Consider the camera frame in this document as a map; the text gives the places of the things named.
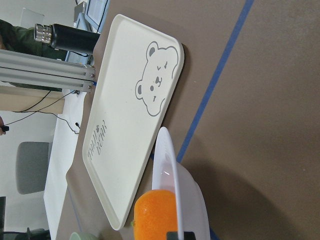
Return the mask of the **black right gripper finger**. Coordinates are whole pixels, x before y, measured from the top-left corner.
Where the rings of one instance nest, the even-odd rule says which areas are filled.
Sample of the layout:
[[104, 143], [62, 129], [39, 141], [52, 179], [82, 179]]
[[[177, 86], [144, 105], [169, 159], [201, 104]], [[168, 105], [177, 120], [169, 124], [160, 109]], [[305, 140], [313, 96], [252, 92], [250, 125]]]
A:
[[179, 234], [177, 231], [170, 231], [166, 233], [167, 240], [195, 240], [195, 233], [192, 231], [184, 231]]

